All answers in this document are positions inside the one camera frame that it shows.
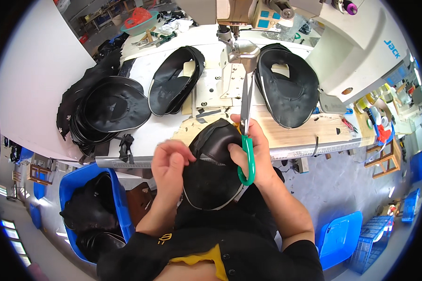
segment sewing machine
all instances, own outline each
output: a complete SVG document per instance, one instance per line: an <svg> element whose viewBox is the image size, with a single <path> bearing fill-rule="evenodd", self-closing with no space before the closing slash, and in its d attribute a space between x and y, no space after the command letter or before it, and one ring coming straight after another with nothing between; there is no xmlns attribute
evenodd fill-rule
<svg viewBox="0 0 422 281"><path fill-rule="evenodd" d="M217 37L227 45L221 62L242 63L246 70L249 64L256 63L259 49L239 38L241 27L270 30L277 23L292 26L296 14L325 25L306 61L319 78L320 105L326 113L344 113L346 105L385 83L393 86L410 71L405 38L377 0L176 0L176 3L198 24L218 23Z"/></svg>

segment hand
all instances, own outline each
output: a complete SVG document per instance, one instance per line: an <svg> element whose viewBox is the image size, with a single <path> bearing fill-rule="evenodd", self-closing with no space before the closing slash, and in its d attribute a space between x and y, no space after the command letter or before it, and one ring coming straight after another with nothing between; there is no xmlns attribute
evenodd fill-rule
<svg viewBox="0 0 422 281"><path fill-rule="evenodd" d="M241 117L237 114L232 114L230 116L231 120L234 122L240 122ZM248 136L252 138L253 141L253 154L255 155L255 181L258 188L263 188L269 186L271 180L275 177L278 177L270 163L270 153L269 153L269 141L264 136L263 130L256 120L250 119L250 124L248 127ZM242 148L235 144L231 143L228 145L228 151L230 151L231 159L239 167L242 168L245 176L248 176L248 161L247 153L242 150Z"/></svg>
<svg viewBox="0 0 422 281"><path fill-rule="evenodd" d="M155 149L152 160L152 173L157 184L156 199L166 207L176 207L183 192L183 168L196 158L182 142L167 140Z"/></svg>

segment green scissor handle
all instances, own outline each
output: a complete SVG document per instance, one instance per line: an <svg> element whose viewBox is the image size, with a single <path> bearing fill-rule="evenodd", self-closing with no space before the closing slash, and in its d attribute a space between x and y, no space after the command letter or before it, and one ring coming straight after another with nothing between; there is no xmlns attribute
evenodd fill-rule
<svg viewBox="0 0 422 281"><path fill-rule="evenodd" d="M253 154L253 142L248 136L242 135L242 150L247 152L248 159L248 178L245 178L244 172L241 167L237 168L237 175L241 180L241 183L245 186L249 186L255 180L255 155Z"/></svg>

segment jack logo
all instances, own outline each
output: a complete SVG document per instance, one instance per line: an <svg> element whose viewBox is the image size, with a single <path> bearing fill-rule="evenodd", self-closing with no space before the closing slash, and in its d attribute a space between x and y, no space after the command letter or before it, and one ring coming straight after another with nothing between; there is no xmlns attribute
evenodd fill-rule
<svg viewBox="0 0 422 281"><path fill-rule="evenodd" d="M398 59L400 56L399 51L397 51L397 49L394 47L394 44L391 42L391 40L389 40L389 42L386 42L385 40L384 43L388 45L389 49L392 51L392 54L396 57L396 59Z"/></svg>

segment metal ruler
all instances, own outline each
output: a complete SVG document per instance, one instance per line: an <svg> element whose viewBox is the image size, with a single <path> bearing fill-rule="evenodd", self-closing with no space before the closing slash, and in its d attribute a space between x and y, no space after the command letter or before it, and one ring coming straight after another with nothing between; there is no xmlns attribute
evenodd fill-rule
<svg viewBox="0 0 422 281"><path fill-rule="evenodd" d="M362 142L363 139L355 138L348 142L322 143L317 147L316 155L359 148L361 147ZM314 149L314 144L289 148L274 148L270 150L270 160L276 161L308 157L313 155ZM100 168L150 169L152 167L152 156L134 156L133 159L135 162L134 164L125 163L118 157L108 156L97 156L95 161ZM215 162L211 158L205 157L204 155L202 155L200 159L209 162Z"/></svg>

